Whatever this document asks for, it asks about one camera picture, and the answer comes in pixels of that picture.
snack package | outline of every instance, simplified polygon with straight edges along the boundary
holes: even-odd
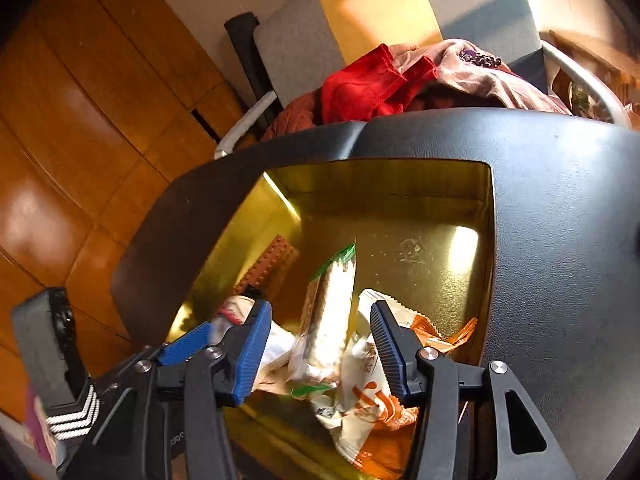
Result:
[[[411,328],[422,344],[448,352],[471,337],[478,320],[443,339],[433,323],[394,298],[370,288],[359,297],[358,313],[369,320],[371,305],[386,300],[398,324]],[[418,408],[404,408],[391,395],[373,336],[354,336],[342,359],[335,399],[310,398],[316,418],[326,427],[337,451],[357,469],[380,480],[402,476],[414,436]]]
[[[334,388],[340,379],[355,275],[353,243],[329,259],[309,282],[289,360],[289,380],[309,387],[294,388],[294,396]]]
[[[252,298],[246,296],[227,298],[211,320],[209,343],[218,344],[233,325],[244,323],[254,303]],[[295,339],[291,332],[271,321],[271,331],[255,376],[254,390],[264,390],[280,395],[289,393],[286,388],[286,379],[282,378],[282,367],[289,361]]]

gray cushion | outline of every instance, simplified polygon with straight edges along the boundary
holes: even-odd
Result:
[[[429,1],[444,39],[475,43],[546,92],[542,46],[528,0]]]
[[[255,44],[282,106],[344,67],[320,0],[291,0],[254,32]]]

silver screw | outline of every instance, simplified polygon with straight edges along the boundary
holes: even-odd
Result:
[[[502,361],[491,361],[491,364],[489,364],[489,366],[491,367],[491,370],[493,370],[497,374],[504,374],[509,369],[509,367]]]
[[[207,346],[204,353],[209,359],[220,359],[222,357],[222,349],[217,346]]]
[[[142,361],[138,361],[136,363],[135,369],[139,374],[144,374],[149,370],[151,370],[151,361],[148,361],[147,359],[142,359]]]
[[[435,348],[431,348],[430,346],[425,346],[420,350],[420,357],[423,359],[427,359],[427,361],[433,361],[438,358],[438,351]]]

chair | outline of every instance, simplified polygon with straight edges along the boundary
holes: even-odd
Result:
[[[273,121],[282,107],[380,43],[464,38],[544,93],[546,57],[588,90],[610,122],[630,124],[613,92],[540,40],[527,0],[291,0],[263,23],[245,13],[225,27],[258,102],[222,140],[217,157],[261,114]]]

yellow fabric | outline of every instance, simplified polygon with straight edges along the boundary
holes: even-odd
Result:
[[[429,0],[320,0],[345,65],[380,43],[442,41]]]

